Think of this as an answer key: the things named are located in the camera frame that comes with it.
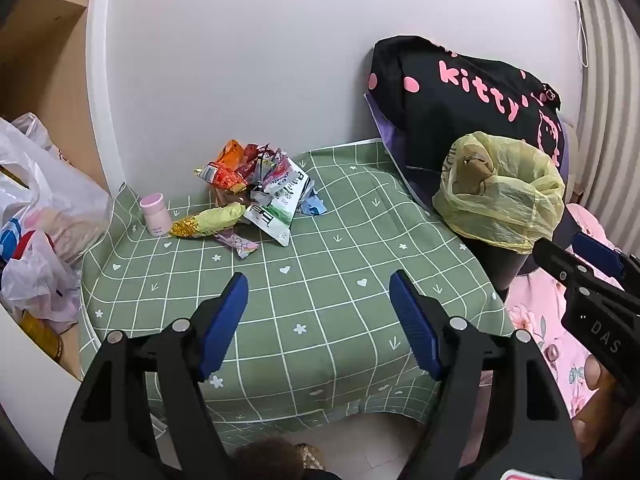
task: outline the yellow can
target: yellow can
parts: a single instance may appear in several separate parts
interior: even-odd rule
[[[28,310],[23,310],[19,325],[45,354],[57,363],[62,360],[62,339],[43,320],[33,317]]]

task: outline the yellow wrapper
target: yellow wrapper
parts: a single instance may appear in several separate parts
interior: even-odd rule
[[[183,238],[201,238],[233,227],[244,214],[246,207],[238,202],[224,207],[207,209],[195,216],[175,221],[169,234]]]

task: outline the brown hair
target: brown hair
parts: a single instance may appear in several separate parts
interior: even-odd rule
[[[300,480],[302,457],[283,438],[267,438],[246,444],[231,456],[239,480]]]

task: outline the pink bedsheet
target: pink bedsheet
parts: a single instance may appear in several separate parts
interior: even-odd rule
[[[578,204],[567,207],[583,232],[614,247],[595,216]],[[620,286],[599,270],[594,272],[601,280]],[[524,328],[533,334],[558,383],[567,410],[575,416],[593,392],[584,382],[584,362],[589,352],[560,324],[566,309],[564,286],[542,269],[518,276],[511,283],[505,307],[515,328]]]

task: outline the pink jar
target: pink jar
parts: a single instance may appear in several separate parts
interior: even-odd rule
[[[145,216],[146,229],[152,236],[162,236],[171,229],[171,217],[164,205],[162,193],[152,193],[140,200],[140,209]]]

